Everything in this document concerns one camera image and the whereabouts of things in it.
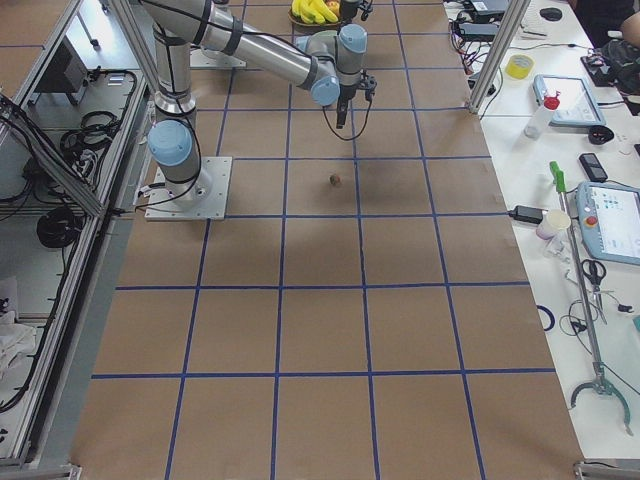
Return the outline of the clear bottle red cap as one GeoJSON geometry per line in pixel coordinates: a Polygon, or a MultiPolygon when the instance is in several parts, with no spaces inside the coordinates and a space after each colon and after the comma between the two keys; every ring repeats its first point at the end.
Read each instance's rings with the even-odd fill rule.
{"type": "Polygon", "coordinates": [[[554,94],[547,93],[544,96],[542,104],[524,128],[523,133],[527,138],[537,140],[549,126],[555,111],[560,106],[559,95],[560,92],[556,91],[554,94]]]}

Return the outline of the aluminium frame post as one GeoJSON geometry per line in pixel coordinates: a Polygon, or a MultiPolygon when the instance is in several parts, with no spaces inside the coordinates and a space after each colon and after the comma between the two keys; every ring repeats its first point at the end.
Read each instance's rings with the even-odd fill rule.
{"type": "Polygon", "coordinates": [[[471,91],[467,103],[468,110],[477,114],[498,71],[503,57],[510,46],[520,22],[530,4],[529,0],[513,0],[504,13],[497,35],[488,52],[486,61],[471,91]]]}

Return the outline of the yellow banana bunch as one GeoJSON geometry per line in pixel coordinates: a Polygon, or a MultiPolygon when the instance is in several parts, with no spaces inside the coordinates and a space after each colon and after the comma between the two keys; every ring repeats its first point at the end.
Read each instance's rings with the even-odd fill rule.
{"type": "Polygon", "coordinates": [[[323,0],[293,0],[291,11],[301,17],[305,23],[338,23],[339,16],[334,14],[323,0]]]}

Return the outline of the far teach pendant tablet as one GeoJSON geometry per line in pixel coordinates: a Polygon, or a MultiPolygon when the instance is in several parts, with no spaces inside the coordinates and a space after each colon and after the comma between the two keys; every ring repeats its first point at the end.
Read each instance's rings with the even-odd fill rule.
{"type": "Polygon", "coordinates": [[[588,82],[583,77],[537,74],[533,90],[538,104],[545,96],[559,94],[559,107],[550,120],[554,127],[604,126],[606,120],[588,82]]]}

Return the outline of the woven wicker basket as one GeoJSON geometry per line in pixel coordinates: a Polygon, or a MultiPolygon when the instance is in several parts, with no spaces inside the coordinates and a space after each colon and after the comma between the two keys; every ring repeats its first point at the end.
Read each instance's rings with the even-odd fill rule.
{"type": "Polygon", "coordinates": [[[307,30],[337,29],[340,26],[340,23],[324,23],[324,24],[305,23],[301,17],[295,16],[291,10],[287,12],[287,15],[290,22],[299,29],[307,29],[307,30]]]}

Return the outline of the near teach pendant tablet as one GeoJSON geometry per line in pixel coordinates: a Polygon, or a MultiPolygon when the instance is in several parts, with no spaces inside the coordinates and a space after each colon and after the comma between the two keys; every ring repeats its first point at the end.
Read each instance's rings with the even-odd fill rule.
{"type": "Polygon", "coordinates": [[[581,182],[575,195],[582,241],[589,255],[639,264],[639,190],[581,182]]]}

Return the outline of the yellow tape roll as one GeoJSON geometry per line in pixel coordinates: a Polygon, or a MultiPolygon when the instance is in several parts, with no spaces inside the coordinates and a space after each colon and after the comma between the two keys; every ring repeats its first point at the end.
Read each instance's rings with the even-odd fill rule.
{"type": "Polygon", "coordinates": [[[512,79],[525,79],[534,67],[534,60],[523,54],[512,55],[505,67],[505,73],[512,79]]]}

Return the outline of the black small bowl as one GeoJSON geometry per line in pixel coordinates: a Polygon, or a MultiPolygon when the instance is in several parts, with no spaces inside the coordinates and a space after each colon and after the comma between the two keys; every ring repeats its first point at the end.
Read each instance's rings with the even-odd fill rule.
{"type": "Polygon", "coordinates": [[[588,141],[592,145],[604,145],[614,139],[614,132],[604,125],[594,125],[589,128],[588,141]]]}

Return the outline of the black scissors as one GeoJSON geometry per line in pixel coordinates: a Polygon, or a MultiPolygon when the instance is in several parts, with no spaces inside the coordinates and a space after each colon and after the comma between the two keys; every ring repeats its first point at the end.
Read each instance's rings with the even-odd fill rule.
{"type": "Polygon", "coordinates": [[[606,316],[603,309],[601,283],[607,274],[605,265],[593,259],[585,259],[581,261],[583,275],[589,280],[592,286],[592,297],[595,302],[598,313],[600,314],[604,324],[607,324],[606,316]]]}

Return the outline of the teach pendant tablet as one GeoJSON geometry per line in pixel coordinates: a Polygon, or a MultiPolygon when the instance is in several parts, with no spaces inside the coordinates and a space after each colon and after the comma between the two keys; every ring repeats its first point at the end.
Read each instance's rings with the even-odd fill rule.
{"type": "Polygon", "coordinates": [[[550,120],[554,127],[604,126],[606,120],[588,82],[583,77],[537,74],[533,90],[538,104],[545,96],[559,94],[559,107],[550,120]]]}
{"type": "Polygon", "coordinates": [[[581,182],[575,195],[582,241],[589,255],[639,264],[639,190],[581,182]]]}

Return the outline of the black power adapter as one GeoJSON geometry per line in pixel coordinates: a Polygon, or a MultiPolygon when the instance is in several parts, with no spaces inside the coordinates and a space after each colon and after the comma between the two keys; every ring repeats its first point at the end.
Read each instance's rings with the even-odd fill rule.
{"type": "Polygon", "coordinates": [[[499,26],[496,24],[457,23],[457,35],[468,42],[492,42],[499,26]]]}

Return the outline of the black phone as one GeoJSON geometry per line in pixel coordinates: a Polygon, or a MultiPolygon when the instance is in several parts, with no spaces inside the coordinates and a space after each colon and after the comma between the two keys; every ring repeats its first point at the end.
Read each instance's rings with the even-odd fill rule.
{"type": "Polygon", "coordinates": [[[591,182],[604,183],[608,180],[608,175],[595,153],[582,153],[578,160],[591,182]]]}

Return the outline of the red yellow apple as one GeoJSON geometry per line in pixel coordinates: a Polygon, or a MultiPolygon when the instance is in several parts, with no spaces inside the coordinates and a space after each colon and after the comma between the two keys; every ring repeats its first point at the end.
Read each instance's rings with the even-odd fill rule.
{"type": "Polygon", "coordinates": [[[326,5],[334,14],[339,14],[340,3],[338,1],[328,1],[326,5]]]}

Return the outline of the paper cup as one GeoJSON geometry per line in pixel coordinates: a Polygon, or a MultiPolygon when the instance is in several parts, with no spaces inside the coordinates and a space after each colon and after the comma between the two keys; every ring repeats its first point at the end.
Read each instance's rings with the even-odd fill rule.
{"type": "Polygon", "coordinates": [[[562,210],[548,210],[542,215],[542,220],[536,227],[536,236],[542,240],[550,240],[571,225],[571,217],[562,210]]]}

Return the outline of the white crumpled cloth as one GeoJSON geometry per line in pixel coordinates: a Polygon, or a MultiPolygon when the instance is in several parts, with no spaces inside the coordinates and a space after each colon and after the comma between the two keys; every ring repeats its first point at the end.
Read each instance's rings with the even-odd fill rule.
{"type": "Polygon", "coordinates": [[[19,322],[17,279],[1,280],[1,377],[36,348],[36,328],[19,322]]]}

